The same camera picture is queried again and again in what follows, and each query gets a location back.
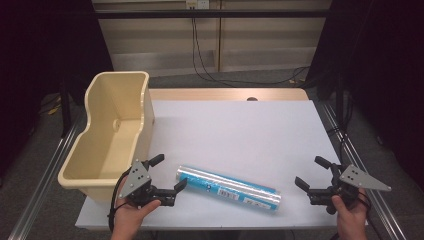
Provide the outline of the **white wall socket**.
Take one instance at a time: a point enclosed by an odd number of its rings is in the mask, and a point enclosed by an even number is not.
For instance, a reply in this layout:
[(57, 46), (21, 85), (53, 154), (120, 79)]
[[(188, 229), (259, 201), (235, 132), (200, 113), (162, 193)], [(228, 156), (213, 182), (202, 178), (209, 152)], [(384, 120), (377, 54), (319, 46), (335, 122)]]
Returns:
[(208, 10), (210, 8), (209, 0), (185, 0), (185, 3), (189, 10)]

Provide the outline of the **person's left hand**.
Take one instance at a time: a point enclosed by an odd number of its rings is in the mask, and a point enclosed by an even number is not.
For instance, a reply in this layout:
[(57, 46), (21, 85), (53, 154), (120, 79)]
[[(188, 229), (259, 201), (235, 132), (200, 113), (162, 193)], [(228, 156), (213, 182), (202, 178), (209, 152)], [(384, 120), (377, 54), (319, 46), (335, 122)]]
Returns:
[(126, 204), (124, 199), (117, 198), (115, 201), (117, 210), (111, 240), (133, 240), (144, 218), (160, 205), (159, 200), (154, 200), (142, 208), (136, 208)]

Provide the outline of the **white table mat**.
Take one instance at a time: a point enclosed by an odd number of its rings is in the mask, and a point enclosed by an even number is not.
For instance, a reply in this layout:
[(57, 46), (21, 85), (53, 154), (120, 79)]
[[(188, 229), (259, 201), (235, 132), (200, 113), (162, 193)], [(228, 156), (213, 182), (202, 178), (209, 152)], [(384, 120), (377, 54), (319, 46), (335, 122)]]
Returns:
[(332, 227), (334, 216), (310, 204), (295, 186), (302, 178), (326, 188), (332, 174), (315, 163), (338, 157), (311, 101), (159, 101), (147, 157), (164, 154), (150, 171), (159, 188), (176, 183), (179, 166), (189, 165), (280, 192), (276, 210), (186, 188), (172, 207), (151, 213), (148, 230), (311, 229)]

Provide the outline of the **blue and silver wrapped roll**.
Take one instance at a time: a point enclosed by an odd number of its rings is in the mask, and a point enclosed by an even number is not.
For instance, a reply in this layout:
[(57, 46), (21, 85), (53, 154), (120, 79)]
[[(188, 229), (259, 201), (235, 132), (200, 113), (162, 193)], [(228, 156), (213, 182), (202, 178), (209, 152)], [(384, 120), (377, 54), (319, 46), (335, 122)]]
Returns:
[(282, 200), (281, 192), (274, 188), (187, 165), (178, 167), (176, 179), (186, 180), (198, 193), (270, 211), (277, 211)]

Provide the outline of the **black metal stand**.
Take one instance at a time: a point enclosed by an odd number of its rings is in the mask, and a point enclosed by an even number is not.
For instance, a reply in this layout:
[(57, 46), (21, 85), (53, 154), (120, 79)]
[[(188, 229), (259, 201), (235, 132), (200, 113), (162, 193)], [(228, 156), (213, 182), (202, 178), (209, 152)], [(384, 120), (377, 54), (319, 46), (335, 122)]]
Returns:
[(60, 83), (60, 99), (62, 108), (62, 136), (65, 137), (72, 127), (72, 116), (70, 109), (69, 91), (66, 86), (66, 81), (62, 80)]

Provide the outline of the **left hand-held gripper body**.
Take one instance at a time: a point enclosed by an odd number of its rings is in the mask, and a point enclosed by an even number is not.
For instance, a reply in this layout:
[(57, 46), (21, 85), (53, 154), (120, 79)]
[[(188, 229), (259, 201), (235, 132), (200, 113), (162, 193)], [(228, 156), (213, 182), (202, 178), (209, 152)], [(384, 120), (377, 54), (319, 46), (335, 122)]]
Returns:
[(157, 188), (152, 185), (152, 178), (148, 172), (151, 166), (149, 161), (136, 160), (130, 167), (126, 181), (118, 192), (118, 197), (129, 205), (143, 207), (153, 200), (159, 200)]

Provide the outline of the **cream plastic bin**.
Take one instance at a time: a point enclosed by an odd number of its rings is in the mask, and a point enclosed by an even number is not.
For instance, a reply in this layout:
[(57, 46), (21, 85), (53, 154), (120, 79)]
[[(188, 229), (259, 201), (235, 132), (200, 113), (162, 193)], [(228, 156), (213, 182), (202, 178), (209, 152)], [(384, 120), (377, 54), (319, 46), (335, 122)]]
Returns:
[(153, 124), (149, 74), (102, 72), (85, 93), (86, 127), (76, 138), (58, 182), (95, 201), (107, 201), (121, 174), (148, 159)]

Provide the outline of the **person's right hand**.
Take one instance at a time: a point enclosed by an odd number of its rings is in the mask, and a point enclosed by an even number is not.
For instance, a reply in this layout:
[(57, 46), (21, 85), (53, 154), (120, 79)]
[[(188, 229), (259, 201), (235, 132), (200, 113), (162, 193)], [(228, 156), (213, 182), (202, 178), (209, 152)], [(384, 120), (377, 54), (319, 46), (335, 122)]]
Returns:
[(339, 240), (368, 240), (365, 222), (367, 218), (366, 192), (359, 189), (360, 201), (354, 207), (347, 208), (338, 195), (332, 197), (332, 203), (337, 210), (337, 233)]

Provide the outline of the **black curtain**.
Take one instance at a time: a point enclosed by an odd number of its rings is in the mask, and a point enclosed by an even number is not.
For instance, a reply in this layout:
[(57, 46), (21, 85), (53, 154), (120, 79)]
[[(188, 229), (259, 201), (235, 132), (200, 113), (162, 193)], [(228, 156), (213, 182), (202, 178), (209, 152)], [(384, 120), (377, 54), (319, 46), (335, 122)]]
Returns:
[(45, 95), (65, 89), (81, 104), (92, 78), (112, 69), (92, 0), (0, 0), (0, 179)]
[(424, 191), (424, 0), (331, 0), (306, 82), (342, 85)]

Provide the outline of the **black horizontal bar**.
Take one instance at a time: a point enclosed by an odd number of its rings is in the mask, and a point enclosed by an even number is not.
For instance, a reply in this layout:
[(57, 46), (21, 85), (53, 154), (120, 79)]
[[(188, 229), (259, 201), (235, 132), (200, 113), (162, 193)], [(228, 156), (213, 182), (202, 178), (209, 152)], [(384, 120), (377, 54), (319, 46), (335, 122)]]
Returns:
[(329, 10), (96, 10), (99, 19), (153, 18), (324, 18)]

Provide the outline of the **aluminium frame rail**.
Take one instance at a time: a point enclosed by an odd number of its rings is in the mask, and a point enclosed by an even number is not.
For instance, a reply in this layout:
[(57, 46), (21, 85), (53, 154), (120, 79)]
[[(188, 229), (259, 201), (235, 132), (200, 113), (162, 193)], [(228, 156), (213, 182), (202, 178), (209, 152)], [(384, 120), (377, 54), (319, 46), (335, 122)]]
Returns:
[[(365, 164), (355, 149), (352, 141), (347, 133), (344, 133), (336, 120), (335, 110), (329, 103), (322, 103), (322, 110), (325, 119), (329, 121), (331, 126), (330, 134), (338, 140), (336, 147), (339, 159), (342, 163), (350, 163), (359, 169), (368, 172)], [(388, 233), (390, 240), (407, 240), (399, 222), (393, 214), (383, 195), (377, 190), (368, 190), (367, 196), (370, 198), (372, 207), (376, 215), (379, 217), (385, 231)]]
[(46, 170), (44, 171), (41, 180), (31, 195), (29, 203), (23, 210), (23, 213), (18, 218), (14, 225), (8, 240), (26, 240), (32, 228), (32, 225), (37, 218), (38, 213), (44, 204), (48, 191), (54, 179), (64, 164), (77, 135), (81, 132), (82, 123), (85, 121), (85, 115), (80, 112), (76, 115), (71, 123), (69, 130), (60, 139), (53, 156), (51, 157)]

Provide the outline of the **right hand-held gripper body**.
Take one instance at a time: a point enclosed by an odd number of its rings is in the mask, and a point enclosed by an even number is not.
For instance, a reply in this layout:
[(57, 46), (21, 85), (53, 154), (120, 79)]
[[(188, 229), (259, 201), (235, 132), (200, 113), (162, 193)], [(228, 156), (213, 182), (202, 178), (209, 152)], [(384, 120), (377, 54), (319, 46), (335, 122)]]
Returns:
[(357, 201), (360, 188), (386, 192), (392, 190), (389, 185), (386, 185), (353, 164), (331, 164), (329, 169), (333, 174), (331, 193), (338, 195), (347, 207), (351, 207)]

